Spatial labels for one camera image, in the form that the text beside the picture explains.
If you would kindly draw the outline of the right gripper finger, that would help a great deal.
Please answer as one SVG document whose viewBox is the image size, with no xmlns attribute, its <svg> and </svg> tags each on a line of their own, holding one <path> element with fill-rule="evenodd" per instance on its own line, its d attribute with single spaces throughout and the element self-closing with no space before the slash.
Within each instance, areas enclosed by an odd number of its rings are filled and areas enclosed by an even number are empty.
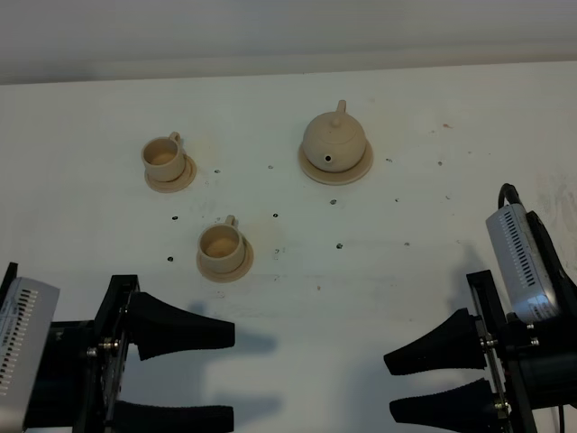
<svg viewBox="0 0 577 433">
<path fill-rule="evenodd" d="M 441 325 L 383 356 L 392 375 L 408 375 L 441 369 L 483 370 L 484 351 L 475 316 L 458 309 Z"/>
<path fill-rule="evenodd" d="M 397 423 L 434 428 L 500 428 L 490 382 L 484 379 L 446 392 L 392 401 Z"/>
</svg>

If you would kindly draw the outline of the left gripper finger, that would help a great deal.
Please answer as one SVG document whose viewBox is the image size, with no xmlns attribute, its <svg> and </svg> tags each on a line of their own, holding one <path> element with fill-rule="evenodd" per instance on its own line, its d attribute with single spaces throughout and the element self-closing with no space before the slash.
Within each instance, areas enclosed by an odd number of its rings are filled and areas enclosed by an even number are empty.
<svg viewBox="0 0 577 433">
<path fill-rule="evenodd" d="M 141 361 L 235 345 L 234 323 L 177 309 L 144 292 L 131 296 L 130 333 Z"/>
<path fill-rule="evenodd" d="M 233 432 L 234 408 L 158 407 L 118 401 L 107 426 L 113 432 Z"/>
</svg>

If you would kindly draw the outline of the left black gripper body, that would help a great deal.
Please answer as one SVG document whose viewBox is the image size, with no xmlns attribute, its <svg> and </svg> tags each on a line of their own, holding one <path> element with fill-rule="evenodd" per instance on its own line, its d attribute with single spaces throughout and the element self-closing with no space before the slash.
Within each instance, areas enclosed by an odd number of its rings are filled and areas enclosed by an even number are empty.
<svg viewBox="0 0 577 433">
<path fill-rule="evenodd" d="M 53 321 L 32 388 L 25 428 L 113 432 L 130 337 L 126 313 L 135 275 L 111 278 L 93 319 Z"/>
</svg>

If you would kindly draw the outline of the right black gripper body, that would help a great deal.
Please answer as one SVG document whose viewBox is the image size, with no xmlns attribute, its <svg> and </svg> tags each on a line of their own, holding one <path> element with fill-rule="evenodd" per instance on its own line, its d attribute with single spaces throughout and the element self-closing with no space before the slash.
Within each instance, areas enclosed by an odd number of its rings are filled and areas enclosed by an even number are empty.
<svg viewBox="0 0 577 433">
<path fill-rule="evenodd" d="M 539 322 L 523 322 L 501 306 L 491 272 L 467 275 L 484 330 L 481 345 L 499 359 L 504 378 L 504 401 L 510 407 L 513 432 L 535 432 L 533 411 L 557 412 L 558 430 L 565 432 L 565 407 L 576 405 L 576 286 L 563 276 L 555 293 L 561 313 Z"/>
</svg>

